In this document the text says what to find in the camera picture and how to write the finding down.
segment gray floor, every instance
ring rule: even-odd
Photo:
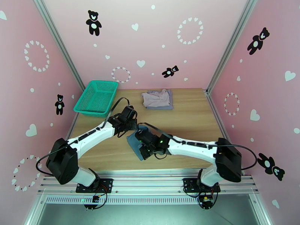
[[[219,195],[211,211],[198,205],[106,205],[86,211],[83,205],[47,204],[39,225],[256,225],[248,195]]]

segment blue cloth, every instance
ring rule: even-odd
[[[159,90],[148,90],[147,93],[160,92]],[[170,105],[169,106],[161,106],[161,107],[146,107],[149,110],[172,110],[173,109],[173,94],[171,90],[167,90],[170,97]]]
[[[148,130],[148,128],[146,126],[139,126],[139,130]],[[127,137],[127,142],[128,144],[131,146],[131,148],[133,149],[134,153],[136,154],[136,156],[140,159],[140,161],[143,161],[143,156],[140,152],[140,148],[142,147],[142,143],[135,137],[135,133],[138,130],[136,130],[134,133],[132,133],[130,136]]]

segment white dot decal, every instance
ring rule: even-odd
[[[299,128],[294,128],[294,133],[299,134],[300,133],[300,129]]]

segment black teddy bear sticker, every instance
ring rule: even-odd
[[[248,46],[247,50],[251,50],[249,52],[250,55],[256,52],[257,49],[261,49],[263,46],[263,40],[266,39],[270,33],[268,32],[267,28],[264,27],[259,35],[255,35],[252,39],[253,41],[251,44]]]
[[[163,73],[163,77],[167,78],[169,76],[173,76],[176,71],[179,71],[178,67],[175,65],[173,68],[167,68]]]
[[[63,114],[63,108],[65,104],[63,103],[63,96],[57,95],[57,102],[55,103],[56,106],[56,115],[62,115]]]
[[[93,35],[95,32],[96,36],[99,36],[100,30],[99,28],[102,28],[101,23],[97,20],[98,19],[98,13],[95,11],[88,11],[88,14],[90,16],[90,19],[86,21],[86,24],[89,25],[90,34]]]
[[[264,154],[258,154],[261,159],[257,159],[258,164],[265,168],[267,174],[274,174],[279,181],[282,181],[285,171],[275,166],[275,161],[272,157],[267,158]]]

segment gray cloth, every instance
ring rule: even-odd
[[[166,89],[152,93],[142,93],[142,97],[144,98],[143,106],[145,107],[170,106],[170,96]]]
[[[152,93],[154,91],[157,91],[157,90],[148,90],[148,93]],[[149,109],[149,110],[172,110],[173,109],[173,94],[172,94],[171,90],[167,90],[167,92],[168,92],[169,98],[170,98],[170,105],[169,106],[162,106],[162,107],[148,106],[148,107],[146,107],[146,109]]]

